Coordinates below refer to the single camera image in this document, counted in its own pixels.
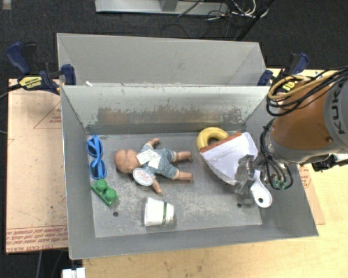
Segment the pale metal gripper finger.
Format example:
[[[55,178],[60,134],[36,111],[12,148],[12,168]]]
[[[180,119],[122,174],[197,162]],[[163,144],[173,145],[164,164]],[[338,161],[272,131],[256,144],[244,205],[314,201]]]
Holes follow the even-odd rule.
[[[243,182],[253,178],[253,155],[245,155],[238,161],[238,167],[235,174],[235,179],[238,182]]]
[[[237,181],[234,186],[234,192],[239,195],[248,195],[254,180]]]

